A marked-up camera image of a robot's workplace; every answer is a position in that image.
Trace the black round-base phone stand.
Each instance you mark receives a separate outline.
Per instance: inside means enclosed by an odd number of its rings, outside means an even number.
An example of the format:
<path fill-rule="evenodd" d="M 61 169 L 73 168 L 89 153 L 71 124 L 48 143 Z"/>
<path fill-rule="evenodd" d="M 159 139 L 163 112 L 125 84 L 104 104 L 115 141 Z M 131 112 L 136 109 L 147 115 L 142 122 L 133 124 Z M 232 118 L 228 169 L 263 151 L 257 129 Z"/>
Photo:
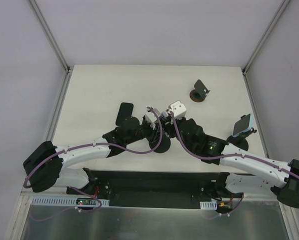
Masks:
<path fill-rule="evenodd" d="M 155 125 L 155 128 L 150 131 L 150 135 L 146 138 L 150 149 L 154 149 L 158 145 L 160 137 L 161 137 L 160 126 L 157 123 Z M 158 154 L 163 154 L 167 152 L 170 149 L 170 147 L 171 147 L 171 140 L 167 137 L 165 131 L 162 130 L 162 138 L 160 144 L 154 150 L 154 152 Z"/>

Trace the brown-base black phone stand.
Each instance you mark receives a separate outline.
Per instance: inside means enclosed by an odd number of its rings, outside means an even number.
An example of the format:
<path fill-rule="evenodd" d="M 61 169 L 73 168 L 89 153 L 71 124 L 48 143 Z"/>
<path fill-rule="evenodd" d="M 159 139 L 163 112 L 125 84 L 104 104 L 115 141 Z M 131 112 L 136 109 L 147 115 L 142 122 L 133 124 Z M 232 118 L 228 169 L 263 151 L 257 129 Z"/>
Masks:
<path fill-rule="evenodd" d="M 210 90 L 198 79 L 194 84 L 194 89 L 189 93 L 189 97 L 192 101 L 201 103 L 206 99 L 209 93 Z"/>

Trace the lavender case smartphone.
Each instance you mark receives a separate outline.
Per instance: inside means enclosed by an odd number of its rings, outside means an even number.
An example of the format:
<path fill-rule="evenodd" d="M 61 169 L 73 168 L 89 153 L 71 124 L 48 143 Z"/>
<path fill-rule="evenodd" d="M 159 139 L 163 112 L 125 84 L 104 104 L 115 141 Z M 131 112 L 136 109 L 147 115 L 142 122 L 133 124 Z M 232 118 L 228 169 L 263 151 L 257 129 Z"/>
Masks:
<path fill-rule="evenodd" d="M 159 116 L 162 125 L 169 124 L 171 122 L 171 116 L 167 111 L 162 111 Z"/>

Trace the black smartphone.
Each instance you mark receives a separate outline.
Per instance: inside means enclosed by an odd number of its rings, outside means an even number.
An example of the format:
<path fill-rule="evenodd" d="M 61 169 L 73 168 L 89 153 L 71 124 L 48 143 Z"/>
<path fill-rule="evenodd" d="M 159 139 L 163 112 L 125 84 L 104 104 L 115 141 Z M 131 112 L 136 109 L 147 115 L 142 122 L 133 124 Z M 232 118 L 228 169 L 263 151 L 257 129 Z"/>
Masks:
<path fill-rule="evenodd" d="M 129 102 L 122 102 L 116 116 L 115 125 L 119 126 L 126 118 L 132 116 L 134 104 Z"/>

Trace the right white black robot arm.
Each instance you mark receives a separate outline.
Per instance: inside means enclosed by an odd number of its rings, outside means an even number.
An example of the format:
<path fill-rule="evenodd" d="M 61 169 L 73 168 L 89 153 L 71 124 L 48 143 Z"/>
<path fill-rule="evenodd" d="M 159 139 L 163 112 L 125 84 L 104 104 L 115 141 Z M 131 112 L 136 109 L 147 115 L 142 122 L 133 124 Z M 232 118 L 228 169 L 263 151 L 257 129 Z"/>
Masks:
<path fill-rule="evenodd" d="M 289 207 L 299 209 L 299 160 L 274 160 L 252 154 L 226 140 L 204 133 L 191 118 L 176 119 L 170 115 L 164 129 L 171 138 L 177 138 L 192 157 L 207 164 L 235 168 L 246 172 L 247 179 L 238 174 L 223 173 L 214 185 L 219 197 L 230 193 L 273 194 Z"/>

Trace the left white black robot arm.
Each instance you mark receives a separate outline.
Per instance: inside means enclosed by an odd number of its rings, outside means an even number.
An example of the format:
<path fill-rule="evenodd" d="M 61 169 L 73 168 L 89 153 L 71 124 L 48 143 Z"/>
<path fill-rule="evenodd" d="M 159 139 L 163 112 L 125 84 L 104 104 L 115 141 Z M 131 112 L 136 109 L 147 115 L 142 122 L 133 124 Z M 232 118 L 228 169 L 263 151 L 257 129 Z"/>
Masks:
<path fill-rule="evenodd" d="M 89 195 L 95 182 L 89 169 L 72 169 L 73 165 L 95 159 L 106 159 L 123 152 L 131 152 L 127 145 L 147 139 L 150 152 L 159 153 L 167 136 L 161 121 L 154 122 L 128 117 L 116 128 L 91 143 L 77 146 L 55 146 L 49 141 L 41 143 L 23 162 L 26 178 L 23 187 L 35 193 L 51 187 L 74 187 Z"/>

